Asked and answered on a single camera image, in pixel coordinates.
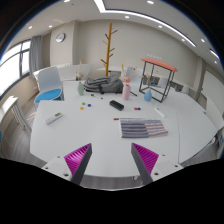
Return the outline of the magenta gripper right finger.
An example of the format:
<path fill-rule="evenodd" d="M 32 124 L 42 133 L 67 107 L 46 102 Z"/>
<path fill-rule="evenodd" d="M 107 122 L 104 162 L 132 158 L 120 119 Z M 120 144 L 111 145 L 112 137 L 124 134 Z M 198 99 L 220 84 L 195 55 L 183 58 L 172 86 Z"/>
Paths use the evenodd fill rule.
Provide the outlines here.
<path fill-rule="evenodd" d="M 136 163 L 143 184 L 147 185 L 152 183 L 153 179 L 151 177 L 151 173 L 159 155 L 136 143 L 131 145 L 131 154 Z"/>

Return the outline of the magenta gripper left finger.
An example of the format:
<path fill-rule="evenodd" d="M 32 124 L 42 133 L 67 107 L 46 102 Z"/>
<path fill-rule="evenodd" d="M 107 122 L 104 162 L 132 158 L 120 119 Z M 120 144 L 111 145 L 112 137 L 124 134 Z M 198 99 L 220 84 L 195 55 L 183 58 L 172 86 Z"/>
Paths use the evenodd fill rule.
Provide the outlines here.
<path fill-rule="evenodd" d="M 79 185 L 92 155 L 92 145 L 87 144 L 67 154 L 64 159 L 71 171 L 71 182 Z"/>

